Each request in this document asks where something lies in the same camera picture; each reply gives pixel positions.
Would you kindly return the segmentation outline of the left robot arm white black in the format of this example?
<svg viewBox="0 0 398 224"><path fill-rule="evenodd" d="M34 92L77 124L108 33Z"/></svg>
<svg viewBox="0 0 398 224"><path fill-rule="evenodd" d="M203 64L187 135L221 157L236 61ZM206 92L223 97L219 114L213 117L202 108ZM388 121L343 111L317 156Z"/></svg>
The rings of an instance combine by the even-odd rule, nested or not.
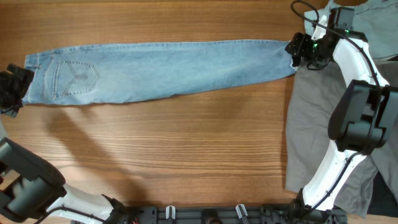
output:
<svg viewBox="0 0 398 224"><path fill-rule="evenodd" d="M92 195L68 185L51 163L7 137L1 139L1 175L18 177L1 190L1 215L23 223L62 217L71 223L127 223L126 207L114 198Z"/></svg>

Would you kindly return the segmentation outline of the black mounting rail base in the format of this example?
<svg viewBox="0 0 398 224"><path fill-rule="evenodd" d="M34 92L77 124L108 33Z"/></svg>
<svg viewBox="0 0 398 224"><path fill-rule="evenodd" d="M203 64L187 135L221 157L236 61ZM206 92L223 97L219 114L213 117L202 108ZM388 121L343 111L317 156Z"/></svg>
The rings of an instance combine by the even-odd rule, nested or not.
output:
<svg viewBox="0 0 398 224"><path fill-rule="evenodd" d="M108 218L106 223L120 224L283 224L283 223L325 223L347 224L345 211L334 208L327 211L315 210L304 215L298 205L268 204L258 207L247 207L239 204L235 207L197 207L166 208L129 207L127 213L117 218Z"/></svg>

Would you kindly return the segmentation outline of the light teal shirt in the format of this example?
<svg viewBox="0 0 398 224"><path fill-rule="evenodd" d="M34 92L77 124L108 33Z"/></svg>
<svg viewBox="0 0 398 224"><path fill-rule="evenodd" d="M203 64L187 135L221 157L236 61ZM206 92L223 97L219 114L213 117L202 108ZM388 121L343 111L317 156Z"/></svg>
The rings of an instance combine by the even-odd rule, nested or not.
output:
<svg viewBox="0 0 398 224"><path fill-rule="evenodd" d="M353 29L365 34L373 59L397 55L397 0L368 0L352 6Z"/></svg>

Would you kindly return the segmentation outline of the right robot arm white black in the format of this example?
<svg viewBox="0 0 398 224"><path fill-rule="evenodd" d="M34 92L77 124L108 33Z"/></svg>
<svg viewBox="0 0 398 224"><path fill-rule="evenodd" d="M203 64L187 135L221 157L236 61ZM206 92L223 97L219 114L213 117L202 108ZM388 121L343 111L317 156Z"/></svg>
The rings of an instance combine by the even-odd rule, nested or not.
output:
<svg viewBox="0 0 398 224"><path fill-rule="evenodd" d="M390 164L397 88L350 31L321 39L296 33L286 52L297 66L287 123L286 187L298 193L300 218L338 206L365 214L377 163Z"/></svg>

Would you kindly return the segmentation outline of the grey shorts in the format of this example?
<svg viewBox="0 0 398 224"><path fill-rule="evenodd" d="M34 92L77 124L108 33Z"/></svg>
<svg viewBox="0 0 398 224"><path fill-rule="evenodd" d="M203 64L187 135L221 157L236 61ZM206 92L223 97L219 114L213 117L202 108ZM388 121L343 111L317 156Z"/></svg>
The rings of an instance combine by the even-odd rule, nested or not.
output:
<svg viewBox="0 0 398 224"><path fill-rule="evenodd" d="M312 71L302 63L294 80L286 124L287 177L285 188L298 192L314 176L329 145L330 116L345 92L339 66ZM380 172L397 202L397 125L383 147L352 171L335 199L335 205L348 213L367 215L373 194L373 179Z"/></svg>

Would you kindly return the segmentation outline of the light blue denim jeans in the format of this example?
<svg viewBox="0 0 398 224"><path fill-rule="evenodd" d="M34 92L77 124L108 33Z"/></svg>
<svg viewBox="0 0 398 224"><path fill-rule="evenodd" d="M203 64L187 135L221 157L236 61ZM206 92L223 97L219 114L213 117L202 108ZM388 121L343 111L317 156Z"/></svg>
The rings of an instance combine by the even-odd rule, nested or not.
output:
<svg viewBox="0 0 398 224"><path fill-rule="evenodd" d="M26 104L130 103L268 82L294 73L278 40L80 45L28 55Z"/></svg>

